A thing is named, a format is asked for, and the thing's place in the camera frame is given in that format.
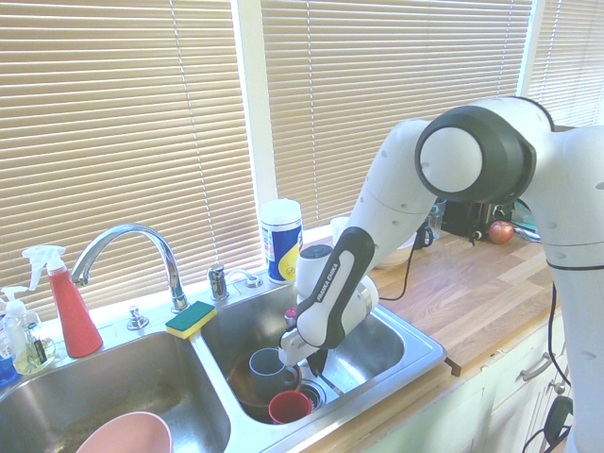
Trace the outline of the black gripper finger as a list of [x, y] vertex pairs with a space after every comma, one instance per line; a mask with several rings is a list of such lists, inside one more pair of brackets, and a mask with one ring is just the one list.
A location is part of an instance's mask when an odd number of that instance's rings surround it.
[[320, 377], [327, 363], [328, 350], [321, 348], [307, 357], [308, 366], [315, 377]]

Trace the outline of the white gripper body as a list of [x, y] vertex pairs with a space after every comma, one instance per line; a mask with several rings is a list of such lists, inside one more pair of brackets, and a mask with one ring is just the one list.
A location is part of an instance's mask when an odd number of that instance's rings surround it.
[[319, 347], [308, 344], [294, 327], [280, 337], [278, 357], [286, 366], [294, 366], [318, 350]]

